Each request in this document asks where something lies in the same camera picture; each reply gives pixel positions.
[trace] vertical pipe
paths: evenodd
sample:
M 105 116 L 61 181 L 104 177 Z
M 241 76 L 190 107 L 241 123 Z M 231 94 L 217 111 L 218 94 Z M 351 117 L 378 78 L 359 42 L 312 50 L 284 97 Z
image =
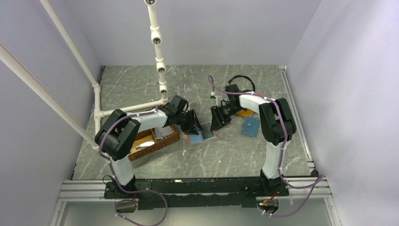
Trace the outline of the vertical pipe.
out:
M 150 30 L 151 30 L 151 41 L 155 46 L 155 61 L 157 64 L 157 71 L 160 76 L 160 92 L 162 95 L 162 101 L 166 103 L 168 101 L 168 87 L 166 86 L 165 79 L 165 63 L 163 62 L 163 55 L 161 51 L 162 36 L 160 32 L 160 25 L 157 18 L 157 10 L 155 4 L 157 0 L 144 0 L 147 4 L 148 14 L 150 16 Z
M 58 31 L 61 33 L 62 37 L 64 38 L 66 44 L 68 45 L 69 49 L 71 49 L 73 55 L 75 56 L 76 60 L 82 67 L 83 71 L 85 72 L 86 76 L 91 82 L 93 87 L 98 86 L 97 81 L 95 80 L 94 76 L 91 74 L 90 70 L 88 69 L 85 61 L 83 60 L 82 56 L 80 55 L 78 49 L 76 48 L 75 44 L 73 43 L 71 37 L 69 36 L 68 32 L 66 32 L 65 27 L 63 26 L 62 22 L 58 18 L 56 12 L 54 11 L 53 7 L 51 6 L 48 0 L 40 0 L 41 4 L 43 5 L 44 9 L 47 11 L 48 15 L 50 16 L 53 23 L 56 25 Z
M 58 115 L 78 132 L 93 148 L 98 148 L 94 139 L 82 126 L 52 97 L 46 89 L 6 50 L 0 43 L 0 60 L 43 99 Z
M 99 85 L 94 87 L 94 131 L 95 134 L 100 130 L 101 127 L 101 117 L 99 116 L 100 109 L 100 92 L 101 88 Z

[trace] white pvc pipe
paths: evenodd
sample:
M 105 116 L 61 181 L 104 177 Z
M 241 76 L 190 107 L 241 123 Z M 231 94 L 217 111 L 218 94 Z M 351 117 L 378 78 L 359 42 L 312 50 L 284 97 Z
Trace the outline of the white pvc pipe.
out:
M 94 87 L 94 131 L 96 134 L 100 130 L 100 127 L 101 127 L 101 117 L 98 116 L 98 114 L 101 112 L 100 92 L 101 92 L 101 88 L 99 85 Z
M 157 9 L 155 8 L 155 4 L 148 6 L 148 14 L 150 15 L 151 27 L 155 29 L 159 27 L 160 25 L 158 24 Z
M 162 55 L 162 50 L 161 50 L 161 43 L 162 43 L 162 36 L 161 36 L 161 31 L 160 31 L 160 25 L 158 23 L 158 18 L 157 18 L 157 10 L 155 8 L 155 4 L 153 5 L 148 5 L 148 14 L 150 16 L 150 30 L 151 30 L 151 41 L 155 46 L 155 61 L 157 64 L 163 64 L 163 55 Z M 160 39 L 160 43 L 156 44 L 153 42 L 153 39 L 155 37 L 158 37 Z M 160 92 L 162 96 L 162 101 L 167 102 L 168 101 L 168 87 L 166 86 L 166 78 L 165 78 L 165 71 L 164 72 L 159 72 L 158 74 L 160 76 Z
M 130 107 L 123 107 L 120 108 L 122 111 L 124 112 L 130 112 L 130 111 L 135 111 L 135 110 L 140 110 L 140 109 L 144 109 L 144 108 L 148 108 L 148 107 L 154 107 L 154 106 L 158 106 L 158 105 L 163 105 L 165 104 L 164 101 L 162 100 L 157 100 L 157 101 L 153 101 L 153 102 L 149 102 L 149 103 L 145 103 L 145 104 L 141 104 L 141 105 L 135 105 L 135 106 L 130 106 Z M 110 111 L 103 111 L 100 112 L 98 115 L 101 117 L 105 117 L 108 115 L 111 115 L 111 113 L 114 110 L 110 110 Z
M 78 132 L 93 148 L 98 148 L 94 139 L 81 125 L 44 89 L 44 87 L 6 50 L 0 43 L 0 60 L 24 81 L 37 95 L 43 99 L 57 114 L 61 116 L 76 132 Z
M 40 0 L 41 4 L 43 5 L 44 9 L 47 11 L 48 15 L 50 16 L 51 20 L 56 25 L 58 31 L 61 33 L 62 37 L 64 38 L 66 44 L 71 49 L 73 55 L 75 56 L 76 60 L 82 67 L 83 71 L 85 72 L 86 76 L 91 82 L 93 87 L 98 86 L 97 81 L 95 80 L 94 76 L 91 74 L 89 68 L 87 67 L 85 61 L 83 60 L 82 56 L 80 55 L 78 49 L 76 48 L 75 44 L 73 43 L 71 37 L 69 36 L 68 32 L 65 30 L 65 27 L 61 23 L 60 19 L 58 18 L 56 12 L 54 11 L 53 7 L 51 6 L 48 0 Z

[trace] red wire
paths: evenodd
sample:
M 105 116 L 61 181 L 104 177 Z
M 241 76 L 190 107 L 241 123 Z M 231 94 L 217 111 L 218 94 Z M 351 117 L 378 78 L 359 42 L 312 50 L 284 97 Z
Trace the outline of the red wire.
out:
M 273 196 L 270 199 L 266 199 L 264 202 L 270 202 L 271 200 L 274 199 L 274 197 L 276 197 L 277 195 L 277 191 L 274 192 Z

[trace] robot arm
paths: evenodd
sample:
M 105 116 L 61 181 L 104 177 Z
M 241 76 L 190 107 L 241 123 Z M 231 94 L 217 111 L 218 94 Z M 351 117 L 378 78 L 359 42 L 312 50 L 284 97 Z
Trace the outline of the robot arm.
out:
M 202 131 L 195 111 L 184 109 L 187 105 L 186 99 L 176 95 L 170 103 L 167 103 L 158 111 L 140 113 L 131 118 L 126 118 L 116 125 L 114 131 L 109 133 L 101 151 L 103 155 L 110 159 L 115 176 L 122 186 L 128 184 L 134 186 L 135 176 L 128 154 L 139 132 L 172 124 L 180 125 L 181 130 L 186 134 L 198 135 L 198 131 Z M 116 121 L 129 114 L 134 113 L 125 113 L 120 109 L 113 111 L 96 134 L 95 142 L 100 145 L 105 134 Z
M 241 91 L 236 84 L 226 87 L 226 92 L 230 93 L 253 93 L 248 90 Z M 227 125 L 231 121 L 231 116 L 243 110 L 250 109 L 260 116 L 263 137 L 267 141 L 266 160 L 262 168 L 261 177 L 265 176 L 267 187 L 272 187 L 279 183 L 278 167 L 280 165 L 280 155 L 284 132 L 281 121 L 284 122 L 287 131 L 287 141 L 296 133 L 296 125 L 289 108 L 288 102 L 284 98 L 273 99 L 279 106 L 282 119 L 278 118 L 275 105 L 265 99 L 253 95 L 232 95 L 227 94 L 229 101 L 225 105 L 211 107 L 212 124 L 211 130 L 217 130 Z

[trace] small blue block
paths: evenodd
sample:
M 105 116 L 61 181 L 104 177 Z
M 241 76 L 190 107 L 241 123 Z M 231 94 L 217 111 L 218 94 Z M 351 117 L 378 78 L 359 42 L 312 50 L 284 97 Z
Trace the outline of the small blue block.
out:
M 249 137 L 256 137 L 258 135 L 259 124 L 259 119 L 247 116 L 242 126 L 242 134 Z
M 189 136 L 190 136 L 190 142 L 192 144 L 204 142 L 204 137 L 202 135 L 202 132 L 199 132 L 198 135 L 190 134 Z

